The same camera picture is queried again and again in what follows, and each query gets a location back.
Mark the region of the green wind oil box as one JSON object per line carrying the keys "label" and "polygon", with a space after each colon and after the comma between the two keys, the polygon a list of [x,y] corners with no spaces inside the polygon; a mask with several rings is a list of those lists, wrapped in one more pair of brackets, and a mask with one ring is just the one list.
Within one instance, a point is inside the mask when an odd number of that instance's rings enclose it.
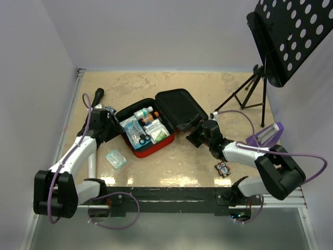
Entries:
{"label": "green wind oil box", "polygon": [[163,141],[165,138],[167,138],[169,136],[169,134],[161,131],[158,136],[155,138],[155,141],[156,142],[160,142],[160,141]]}

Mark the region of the blue mask package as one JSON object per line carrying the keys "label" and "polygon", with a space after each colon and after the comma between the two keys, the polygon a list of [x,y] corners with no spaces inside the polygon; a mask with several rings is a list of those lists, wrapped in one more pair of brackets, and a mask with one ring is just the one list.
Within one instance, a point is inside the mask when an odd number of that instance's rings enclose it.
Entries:
{"label": "blue mask package", "polygon": [[135,120],[137,120],[135,118],[135,116],[131,116],[131,117],[127,118],[126,120],[122,121],[120,123],[120,125],[122,126],[124,132],[126,133],[127,138],[129,140],[130,144],[132,145],[132,147],[134,149],[139,149],[140,147],[142,147],[144,145],[140,145],[138,142],[138,134],[136,133],[134,126],[133,126],[133,122]]}

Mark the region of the black handled scissors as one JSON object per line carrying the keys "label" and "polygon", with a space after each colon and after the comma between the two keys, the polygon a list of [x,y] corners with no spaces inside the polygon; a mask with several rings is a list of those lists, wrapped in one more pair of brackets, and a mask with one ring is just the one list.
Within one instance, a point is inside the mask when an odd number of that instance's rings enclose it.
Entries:
{"label": "black handled scissors", "polygon": [[150,142],[150,135],[147,134],[144,129],[139,125],[139,122],[135,120],[133,122],[134,129],[136,133],[138,134],[138,142],[140,145],[145,145]]}

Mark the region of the bandage plasters bag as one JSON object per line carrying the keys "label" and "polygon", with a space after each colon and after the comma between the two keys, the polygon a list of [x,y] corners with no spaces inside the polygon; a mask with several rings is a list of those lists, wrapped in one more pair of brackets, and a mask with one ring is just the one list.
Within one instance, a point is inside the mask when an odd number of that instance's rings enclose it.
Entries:
{"label": "bandage plasters bag", "polygon": [[117,149],[114,149],[109,154],[107,154],[106,159],[115,169],[120,169],[127,163],[126,158],[122,156],[122,154]]}

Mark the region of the red medicine kit case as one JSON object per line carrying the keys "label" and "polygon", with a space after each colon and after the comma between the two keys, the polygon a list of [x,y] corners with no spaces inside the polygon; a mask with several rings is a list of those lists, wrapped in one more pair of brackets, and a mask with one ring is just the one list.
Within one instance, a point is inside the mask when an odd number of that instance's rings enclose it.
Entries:
{"label": "red medicine kit case", "polygon": [[142,99],[118,111],[116,118],[119,122],[122,122],[133,116],[136,111],[149,106],[153,108],[153,111],[159,113],[161,123],[166,127],[170,135],[161,142],[156,144],[150,142],[139,149],[135,149],[130,144],[127,135],[123,133],[122,137],[126,144],[138,158],[145,158],[171,144],[174,141],[177,129],[186,132],[195,127],[200,120],[208,119],[208,114],[186,89],[163,91],[157,93],[155,98]]}

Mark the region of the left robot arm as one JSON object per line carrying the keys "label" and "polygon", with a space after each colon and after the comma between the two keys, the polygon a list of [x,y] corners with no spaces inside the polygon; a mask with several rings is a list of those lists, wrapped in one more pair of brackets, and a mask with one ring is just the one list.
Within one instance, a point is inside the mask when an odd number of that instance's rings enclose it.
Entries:
{"label": "left robot arm", "polygon": [[92,200],[103,204],[108,198],[105,181],[94,177],[76,184],[75,175],[99,146],[120,134],[113,110],[94,108],[88,130],[81,130],[67,153],[48,170],[40,170],[34,177],[33,210],[36,214],[71,218],[79,205]]}

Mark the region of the white medicine bottle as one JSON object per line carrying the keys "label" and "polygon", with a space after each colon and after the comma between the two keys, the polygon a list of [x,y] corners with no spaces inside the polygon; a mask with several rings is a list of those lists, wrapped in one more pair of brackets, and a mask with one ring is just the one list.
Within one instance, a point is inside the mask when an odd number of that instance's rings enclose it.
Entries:
{"label": "white medicine bottle", "polygon": [[153,112],[153,107],[149,106],[146,108],[142,108],[134,113],[134,116],[137,120],[140,120],[144,117],[146,117],[149,113]]}

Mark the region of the amber bottle orange cap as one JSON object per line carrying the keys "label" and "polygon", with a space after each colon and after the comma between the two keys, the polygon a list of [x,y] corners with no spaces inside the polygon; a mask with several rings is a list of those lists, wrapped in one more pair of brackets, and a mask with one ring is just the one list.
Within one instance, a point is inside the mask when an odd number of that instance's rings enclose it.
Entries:
{"label": "amber bottle orange cap", "polygon": [[157,111],[155,112],[151,112],[149,113],[148,115],[142,117],[138,123],[139,125],[141,126],[145,126],[145,125],[148,125],[150,123],[152,123],[154,120],[158,119],[159,118],[159,113]]}

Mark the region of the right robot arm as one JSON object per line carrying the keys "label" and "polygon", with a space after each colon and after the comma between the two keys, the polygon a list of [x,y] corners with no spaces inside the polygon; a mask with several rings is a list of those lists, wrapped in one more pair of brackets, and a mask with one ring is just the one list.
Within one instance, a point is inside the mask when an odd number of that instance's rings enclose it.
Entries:
{"label": "right robot arm", "polygon": [[204,144],[214,158],[223,162],[257,169],[257,177],[245,176],[232,185],[229,195],[236,204],[242,205],[251,196],[263,194],[270,194],[282,201],[306,180],[303,170],[282,146],[246,147],[225,138],[214,119],[198,122],[186,139],[196,148]]}

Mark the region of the white gauze pad packet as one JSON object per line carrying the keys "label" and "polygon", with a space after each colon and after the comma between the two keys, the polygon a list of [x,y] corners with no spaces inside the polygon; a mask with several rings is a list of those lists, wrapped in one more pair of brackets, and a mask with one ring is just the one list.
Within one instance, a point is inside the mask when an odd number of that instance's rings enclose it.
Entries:
{"label": "white gauze pad packet", "polygon": [[156,144],[158,142],[155,141],[155,138],[158,136],[158,134],[163,131],[167,134],[169,134],[166,127],[161,123],[159,119],[154,120],[152,123],[144,126],[144,130],[147,134],[150,135],[151,141],[153,144]]}

